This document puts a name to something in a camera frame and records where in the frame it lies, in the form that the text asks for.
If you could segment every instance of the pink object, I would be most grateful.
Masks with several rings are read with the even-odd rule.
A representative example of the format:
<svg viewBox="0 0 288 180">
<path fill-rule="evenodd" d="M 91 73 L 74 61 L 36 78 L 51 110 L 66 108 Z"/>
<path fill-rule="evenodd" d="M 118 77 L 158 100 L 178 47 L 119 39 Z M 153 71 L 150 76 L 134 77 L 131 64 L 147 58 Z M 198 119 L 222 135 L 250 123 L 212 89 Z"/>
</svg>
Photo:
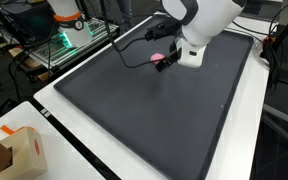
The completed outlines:
<svg viewBox="0 0 288 180">
<path fill-rule="evenodd" d="M 151 56 L 151 61 L 156 61 L 156 60 L 160 60 L 160 59 L 163 59 L 165 56 L 163 54 L 159 54 L 159 53 L 156 53 L 154 55 Z"/>
</svg>

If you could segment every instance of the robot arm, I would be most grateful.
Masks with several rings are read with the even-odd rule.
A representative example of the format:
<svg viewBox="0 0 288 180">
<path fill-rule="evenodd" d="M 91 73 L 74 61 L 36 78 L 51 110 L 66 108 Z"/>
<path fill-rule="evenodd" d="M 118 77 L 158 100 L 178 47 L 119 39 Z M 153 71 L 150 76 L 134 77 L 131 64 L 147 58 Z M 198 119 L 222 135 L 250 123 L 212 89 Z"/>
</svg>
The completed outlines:
<svg viewBox="0 0 288 180">
<path fill-rule="evenodd" d="M 93 40 L 88 24 L 84 22 L 75 0 L 48 0 L 59 23 L 59 31 L 65 36 L 67 47 L 81 47 Z"/>
<path fill-rule="evenodd" d="M 242 11 L 247 0 L 162 0 L 165 10 L 182 25 L 175 38 L 178 63 L 198 68 L 206 45 Z"/>
</svg>

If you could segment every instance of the gray work surface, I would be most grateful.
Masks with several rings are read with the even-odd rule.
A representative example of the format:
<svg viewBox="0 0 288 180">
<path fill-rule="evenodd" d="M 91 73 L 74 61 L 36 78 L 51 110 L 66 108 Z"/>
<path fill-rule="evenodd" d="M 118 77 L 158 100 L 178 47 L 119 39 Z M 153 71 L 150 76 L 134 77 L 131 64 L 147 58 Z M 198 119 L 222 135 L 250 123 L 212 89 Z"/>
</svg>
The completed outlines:
<svg viewBox="0 0 288 180">
<path fill-rule="evenodd" d="M 153 17 L 118 46 L 163 19 Z M 139 64 L 167 54 L 173 40 L 136 42 L 122 54 Z M 153 64 L 128 69 L 108 48 L 55 89 L 166 177 L 204 179 L 252 44 L 250 37 L 223 32 L 208 45 L 201 68 L 175 63 L 162 73 Z"/>
</svg>

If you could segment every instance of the black cable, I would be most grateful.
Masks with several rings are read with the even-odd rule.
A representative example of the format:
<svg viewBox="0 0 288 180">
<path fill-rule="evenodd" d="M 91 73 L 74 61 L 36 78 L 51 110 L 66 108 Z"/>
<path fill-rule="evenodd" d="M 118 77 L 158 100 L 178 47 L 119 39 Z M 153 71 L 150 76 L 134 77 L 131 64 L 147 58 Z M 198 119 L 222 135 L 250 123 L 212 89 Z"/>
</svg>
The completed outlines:
<svg viewBox="0 0 288 180">
<path fill-rule="evenodd" d="M 53 22 L 52 30 L 51 30 L 49 36 L 47 37 L 47 41 L 51 41 L 51 37 L 52 37 L 52 34 L 53 34 L 53 30 L 54 30 L 54 24 L 55 24 L 55 23 Z M 31 48 L 32 48 L 32 51 L 33 51 L 34 49 L 38 48 L 38 47 L 39 47 L 40 45 L 42 45 L 43 43 L 45 43 L 45 42 L 42 41 L 42 42 L 37 42 L 37 43 L 33 44 L 33 46 L 31 47 Z M 12 64 L 15 62 L 16 58 L 14 57 L 14 58 L 12 59 L 12 61 L 10 62 L 10 64 L 8 65 L 8 73 L 9 73 L 9 75 L 11 76 L 12 81 L 13 81 L 13 83 L 14 83 L 15 90 L 16 90 L 16 96 L 17 96 L 17 99 L 19 100 L 19 102 L 22 102 L 22 99 L 21 99 L 20 91 L 19 91 L 20 87 L 19 87 L 19 85 L 18 85 L 18 83 L 17 83 L 17 78 L 16 78 L 16 77 L 17 77 L 17 71 L 18 71 L 18 69 L 19 69 L 20 64 L 23 63 L 24 60 L 26 60 L 26 58 L 29 56 L 30 53 L 32 53 L 32 51 L 29 51 L 29 53 L 26 53 L 26 51 L 27 51 L 27 50 L 24 49 L 24 51 L 21 52 L 21 53 L 25 53 L 25 55 L 23 55 L 22 59 L 21 59 L 21 60 L 19 61 L 19 63 L 17 64 L 17 66 L 16 66 L 16 68 L 15 68 L 14 76 L 13 76 L 13 74 L 12 74 Z"/>
<path fill-rule="evenodd" d="M 4 42 L 6 43 L 6 40 L 5 40 L 5 37 L 4 37 L 4 34 L 3 34 L 3 31 L 2 31 L 2 29 L 1 29 L 1 26 L 0 26 L 0 33 L 1 33 L 1 36 L 2 36 L 2 38 L 3 38 L 3 40 L 4 40 Z"/>
<path fill-rule="evenodd" d="M 239 27 L 239 28 L 242 28 L 242 29 L 244 29 L 244 30 L 246 30 L 246 31 L 249 31 L 249 32 L 253 32 L 253 33 L 256 33 L 256 34 L 262 34 L 262 35 L 268 35 L 268 34 L 266 34 L 266 33 L 254 31 L 254 30 L 248 29 L 248 28 L 246 28 L 246 27 L 243 27 L 243 26 L 237 24 L 237 23 L 234 22 L 234 21 L 233 21 L 233 24 L 235 24 L 235 26 L 237 26 L 237 27 Z"/>
<path fill-rule="evenodd" d="M 132 68 L 138 68 L 138 67 L 143 66 L 143 65 L 145 65 L 145 64 L 150 64 L 150 63 L 152 63 L 152 62 L 158 62 L 158 61 L 164 60 L 164 59 L 160 59 L 160 60 L 156 60 L 156 61 L 146 61 L 146 62 L 140 63 L 140 64 L 138 64 L 138 65 L 134 65 L 134 66 L 128 65 L 128 64 L 125 62 L 125 60 L 124 60 L 124 58 L 123 58 L 123 56 L 122 56 L 122 54 L 121 54 L 121 51 L 118 49 L 118 47 L 116 46 L 116 44 L 115 44 L 115 42 L 114 42 L 114 40 L 113 40 L 113 36 L 112 36 L 112 34 L 111 34 L 110 27 L 109 27 L 108 21 L 107 21 L 107 15 L 106 15 L 106 10 L 105 10 L 104 0 L 100 0 L 100 7 L 101 7 L 101 10 L 102 10 L 103 16 L 104 16 L 104 24 L 105 24 L 105 29 L 106 29 L 107 35 L 108 35 L 108 37 L 109 37 L 109 39 L 110 39 L 110 42 L 111 42 L 111 44 L 112 44 L 112 47 L 114 48 L 114 50 L 115 50 L 115 51 L 118 53 L 118 55 L 120 56 L 120 58 L 121 58 L 121 60 L 122 60 L 122 62 L 123 62 L 123 64 L 124 64 L 125 67 L 130 68 L 130 69 L 132 69 Z"/>
<path fill-rule="evenodd" d="M 95 8 L 94 8 L 94 5 L 93 5 L 92 1 L 91 0 L 87 0 L 87 2 L 89 2 L 91 4 L 92 10 L 94 12 L 94 16 L 97 17 L 97 13 L 95 11 Z"/>
<path fill-rule="evenodd" d="M 14 38 L 14 36 L 11 37 L 11 39 L 10 39 L 10 44 L 12 44 L 13 38 Z"/>
<path fill-rule="evenodd" d="M 262 42 L 262 40 L 260 40 L 258 37 L 254 36 L 254 35 L 251 34 L 251 33 L 248 33 L 248 32 L 245 32 L 245 31 L 241 31 L 241 30 L 237 30 L 237 29 L 233 29 L 233 28 L 226 28 L 226 29 L 230 29 L 230 30 L 233 30 L 233 31 L 238 31 L 238 32 L 245 33 L 245 34 L 247 34 L 247 35 L 252 36 L 253 38 L 255 38 L 256 40 L 258 40 L 259 42 Z"/>
<path fill-rule="evenodd" d="M 19 102 L 22 102 L 22 99 L 21 99 L 21 96 L 20 96 L 20 91 L 19 91 L 19 86 L 18 86 L 18 84 L 17 84 L 17 80 L 15 79 L 15 77 L 13 76 L 13 73 L 12 73 L 12 65 L 13 65 L 13 63 L 15 62 L 16 57 L 17 57 L 17 56 L 15 56 L 15 57 L 12 59 L 12 61 L 10 62 L 10 64 L 8 65 L 8 73 L 9 73 L 9 75 L 11 76 L 11 79 L 12 79 L 14 85 L 15 85 L 15 91 L 16 91 L 17 99 L 18 99 Z M 25 53 L 25 55 L 23 55 L 23 57 L 22 57 L 22 59 L 20 60 L 20 62 L 22 62 L 23 59 L 25 59 L 26 57 L 27 57 L 27 54 Z"/>
<path fill-rule="evenodd" d="M 145 37 L 133 39 L 133 40 L 130 41 L 125 47 L 123 47 L 122 49 L 120 49 L 120 52 L 123 52 L 125 49 L 127 49 L 127 48 L 128 48 L 131 44 L 133 44 L 134 42 L 136 42 L 136 41 L 142 41 L 142 40 L 145 40 Z"/>
<path fill-rule="evenodd" d="M 276 24 L 276 25 L 273 27 L 272 31 L 274 31 L 275 28 L 276 28 L 276 31 L 277 31 L 277 27 L 278 27 L 278 25 Z"/>
<path fill-rule="evenodd" d="M 281 53 L 281 58 L 280 58 L 280 68 L 282 68 L 282 64 L 283 64 L 283 56 L 284 56 L 284 44 L 281 43 L 281 50 L 282 50 L 282 53 Z"/>
<path fill-rule="evenodd" d="M 281 8 L 273 17 L 271 23 L 270 23 L 270 27 L 269 27 L 269 34 L 268 37 L 264 40 L 263 42 L 263 55 L 264 58 L 268 61 L 269 63 L 269 79 L 268 79 L 268 88 L 271 89 L 272 87 L 274 87 L 274 89 L 276 88 L 276 84 L 279 81 L 279 76 L 280 76 L 280 66 L 281 64 L 278 64 L 278 59 L 276 56 L 276 52 L 272 47 L 272 44 L 274 42 L 274 39 L 272 39 L 272 35 L 273 35 L 273 31 L 275 29 L 275 27 L 272 28 L 273 23 L 275 22 L 275 19 L 277 18 L 277 16 L 284 11 L 286 8 L 288 7 L 288 4 L 285 5 L 283 8 Z"/>
<path fill-rule="evenodd" d="M 268 32 L 269 37 L 272 36 L 273 30 L 274 30 L 274 29 L 272 29 L 272 25 L 273 25 L 273 23 L 275 22 L 275 19 L 276 19 L 277 16 L 278 16 L 282 11 L 284 11 L 287 7 L 288 7 L 288 4 L 285 5 L 283 8 L 281 8 L 281 9 L 275 14 L 275 16 L 273 17 L 273 19 L 272 19 L 272 21 L 271 21 L 271 24 L 270 24 L 269 32 Z"/>
</svg>

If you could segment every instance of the white table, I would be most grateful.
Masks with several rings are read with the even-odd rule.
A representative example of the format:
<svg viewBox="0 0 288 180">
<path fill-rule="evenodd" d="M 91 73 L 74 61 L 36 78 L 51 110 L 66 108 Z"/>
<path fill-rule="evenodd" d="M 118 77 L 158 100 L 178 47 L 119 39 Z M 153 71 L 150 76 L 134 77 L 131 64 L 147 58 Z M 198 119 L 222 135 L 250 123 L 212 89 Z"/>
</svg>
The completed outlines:
<svg viewBox="0 0 288 180">
<path fill-rule="evenodd" d="M 0 118 L 0 127 L 30 126 L 41 134 L 48 171 L 36 180 L 104 180 L 105 178 L 28 102 Z M 0 140 L 8 135 L 0 130 Z"/>
<path fill-rule="evenodd" d="M 265 26 L 250 24 L 249 28 L 267 32 L 268 26 L 269 23 L 266 23 Z M 161 173 L 106 132 L 53 88 L 54 84 L 109 46 L 36 93 L 34 98 L 123 180 L 165 179 Z M 208 172 L 208 180 L 249 179 L 268 78 L 268 69 L 258 54 L 259 51 L 254 46 L 227 115 Z"/>
</svg>

